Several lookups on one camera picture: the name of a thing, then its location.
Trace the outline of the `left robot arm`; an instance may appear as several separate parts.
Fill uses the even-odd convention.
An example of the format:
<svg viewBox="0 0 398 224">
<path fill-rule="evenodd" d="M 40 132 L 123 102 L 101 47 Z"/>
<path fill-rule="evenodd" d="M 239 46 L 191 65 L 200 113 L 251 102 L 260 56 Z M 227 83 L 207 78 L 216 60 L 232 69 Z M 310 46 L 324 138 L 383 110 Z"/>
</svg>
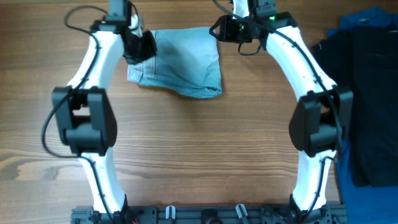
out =
<svg viewBox="0 0 398 224">
<path fill-rule="evenodd" d="M 143 30 L 139 16 L 131 21 L 95 21 L 89 46 L 67 86 L 52 92 L 53 110 L 61 142 L 79 160 L 93 195 L 94 213 L 110 220 L 126 210 L 126 195 L 116 175 L 113 147 L 118 135 L 116 117 L 107 96 L 116 65 L 155 55 L 153 35 Z"/>
</svg>

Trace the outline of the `light blue denim shorts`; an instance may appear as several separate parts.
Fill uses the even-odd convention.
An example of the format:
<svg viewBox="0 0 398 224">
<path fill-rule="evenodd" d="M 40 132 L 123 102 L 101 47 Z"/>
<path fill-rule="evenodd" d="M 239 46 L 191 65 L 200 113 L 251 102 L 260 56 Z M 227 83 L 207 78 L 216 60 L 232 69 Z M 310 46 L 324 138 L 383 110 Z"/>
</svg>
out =
<svg viewBox="0 0 398 224">
<path fill-rule="evenodd" d="M 208 27 L 152 30 L 157 54 L 127 68 L 127 80 L 141 86 L 206 99 L 222 94 L 216 39 Z"/>
</svg>

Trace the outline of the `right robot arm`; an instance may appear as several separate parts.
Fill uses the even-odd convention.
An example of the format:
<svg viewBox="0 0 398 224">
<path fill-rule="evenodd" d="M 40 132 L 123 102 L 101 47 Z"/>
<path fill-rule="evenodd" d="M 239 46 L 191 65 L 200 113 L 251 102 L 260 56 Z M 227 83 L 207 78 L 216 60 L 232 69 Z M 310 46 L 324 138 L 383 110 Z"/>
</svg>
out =
<svg viewBox="0 0 398 224">
<path fill-rule="evenodd" d="M 352 91 L 338 86 L 317 64 L 288 12 L 260 20 L 224 15 L 209 33 L 220 42 L 259 40 L 287 77 L 297 100 L 289 123 L 290 139 L 299 151 L 293 207 L 299 218 L 309 219 L 326 205 L 328 170 L 348 135 Z"/>
</svg>

